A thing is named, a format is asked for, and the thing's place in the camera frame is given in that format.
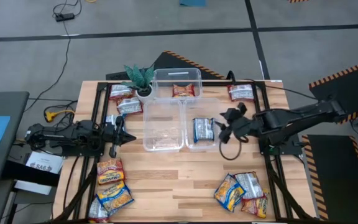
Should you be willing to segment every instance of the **gray floor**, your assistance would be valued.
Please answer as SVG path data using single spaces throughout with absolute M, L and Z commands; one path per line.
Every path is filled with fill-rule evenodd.
M 0 0 L 0 37 L 64 35 L 63 25 L 52 19 L 52 7 L 63 2 Z M 100 34 L 250 27 L 244 1 L 207 2 L 207 7 L 197 8 L 180 7 L 174 0 L 98 0 L 95 4 L 83 1 L 81 15 L 68 21 L 67 29 L 69 34 Z M 251 3 L 258 27 L 358 24 L 358 1 L 353 0 L 309 0 L 296 4 L 287 0 L 251 0 Z M 283 80 L 285 87 L 292 90 L 311 94 L 309 82 L 358 64 L 358 29 L 259 35 L 271 79 Z M 25 90 L 30 97 L 36 97 L 58 77 L 66 44 L 67 40 L 0 42 L 0 91 Z M 172 50 L 222 74 L 233 70 L 237 78 L 262 78 L 250 32 L 75 39 L 62 79 L 43 97 L 75 100 L 83 80 L 104 80 L 105 74 L 122 71 L 124 64 L 148 66 L 163 50 Z M 287 98 L 292 108 L 313 102 L 291 93 Z M 26 112 L 18 137 L 23 137 L 34 123 L 45 124 L 42 111 L 54 104 L 39 101 Z M 348 124 L 320 124 L 304 133 L 346 134 L 358 140 Z M 24 151 L 14 147 L 11 154 L 20 156 Z M 53 200 L 53 194 L 22 197 L 26 198 L 23 203 Z M 50 205 L 32 205 L 17 213 L 14 223 L 42 222 L 50 211 Z

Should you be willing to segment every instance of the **succulent plant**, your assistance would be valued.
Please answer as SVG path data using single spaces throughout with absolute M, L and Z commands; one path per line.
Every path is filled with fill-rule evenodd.
M 154 65 L 148 69 L 142 68 L 141 70 L 136 65 L 134 65 L 133 69 L 127 65 L 124 65 L 124 68 L 132 82 L 122 82 L 121 84 L 136 90 L 140 96 L 148 96 L 152 91 L 150 82 L 154 77 Z

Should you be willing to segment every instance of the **wooden tabletop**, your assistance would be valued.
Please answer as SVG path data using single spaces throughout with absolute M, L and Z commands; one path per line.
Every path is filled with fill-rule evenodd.
M 211 80 L 207 82 L 225 82 Z M 94 96 L 98 81 L 85 81 L 82 84 L 75 121 L 91 119 Z M 266 81 L 267 85 L 283 87 L 281 82 Z M 267 88 L 271 108 L 288 108 L 287 98 L 283 90 Z M 227 107 L 236 107 L 238 102 L 231 102 L 225 86 L 204 86 L 203 97 L 217 98 Z M 248 108 L 246 117 L 251 118 L 255 113 L 254 103 L 244 102 Z M 97 121 L 100 121 L 103 101 L 99 106 Z M 217 109 L 225 112 L 227 108 Z M 110 101 L 108 114 L 117 114 L 115 102 Z M 260 184 L 269 189 L 264 158 L 259 153 L 256 138 L 249 138 L 249 143 L 242 145 L 241 155 L 234 161 L 223 159 L 217 148 L 207 152 L 191 152 L 186 146 L 180 152 L 147 152 L 143 147 L 143 115 L 134 114 L 126 118 L 127 132 L 135 135 L 137 140 L 122 145 L 117 151 L 117 157 L 124 165 L 126 184 L 132 191 L 134 202 L 120 209 L 111 217 L 112 222 L 250 222 L 272 221 L 274 219 L 272 201 L 268 201 L 267 217 L 258 218 L 241 211 L 238 205 L 234 213 L 220 206 L 213 198 L 214 191 L 227 173 L 256 171 Z M 224 147 L 227 157 L 237 153 L 238 141 L 232 138 Z M 111 144 L 106 144 L 101 161 L 109 159 L 108 150 Z M 65 160 L 60 174 L 53 214 L 61 214 L 63 198 L 67 186 L 68 176 L 75 158 Z M 79 158 L 71 178 L 67 204 L 70 203 L 78 189 L 83 158 Z M 308 181 L 303 164 L 294 156 L 282 156 L 283 170 L 287 186 L 296 201 L 306 213 L 315 216 L 313 200 L 311 198 Z M 109 184 L 96 184 L 96 191 L 102 191 Z M 85 216 L 88 191 L 83 196 L 80 218 Z M 285 217 L 285 207 L 278 190 L 280 211 Z

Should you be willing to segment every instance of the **clear plastic container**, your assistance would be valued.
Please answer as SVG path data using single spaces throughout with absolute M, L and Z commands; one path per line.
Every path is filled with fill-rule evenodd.
M 219 114 L 224 112 L 220 101 L 216 98 L 198 98 L 186 99 L 183 102 L 183 114 L 185 117 L 185 138 L 186 145 L 190 150 L 199 151 L 211 148 L 218 148 L 218 136 L 220 133 L 219 126 L 213 124 L 214 140 L 199 140 L 194 142 L 194 118 L 214 118 L 215 121 L 222 122 L 222 116 Z
M 180 100 L 146 102 L 143 121 L 145 150 L 179 151 L 184 146 L 183 106 Z
M 198 68 L 164 68 L 154 71 L 153 89 L 156 92 L 156 99 L 173 98 L 173 84 L 178 86 L 194 85 L 194 98 L 201 98 L 203 95 L 203 83 L 201 72 Z

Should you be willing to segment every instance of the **yellow plug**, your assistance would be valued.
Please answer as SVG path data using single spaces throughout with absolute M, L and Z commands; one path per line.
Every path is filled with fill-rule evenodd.
M 53 119 L 58 115 L 58 113 L 54 113 L 54 112 L 45 112 L 45 120 L 48 123 L 51 123 L 53 121 Z
M 58 112 L 46 111 L 44 113 L 44 118 L 48 123 L 51 123 L 53 121 L 53 119 L 55 119 L 56 116 L 58 116 L 59 114 L 64 113 L 64 112 L 69 112 L 69 113 L 75 114 L 75 112 L 72 110 L 62 110 L 62 111 L 58 111 Z

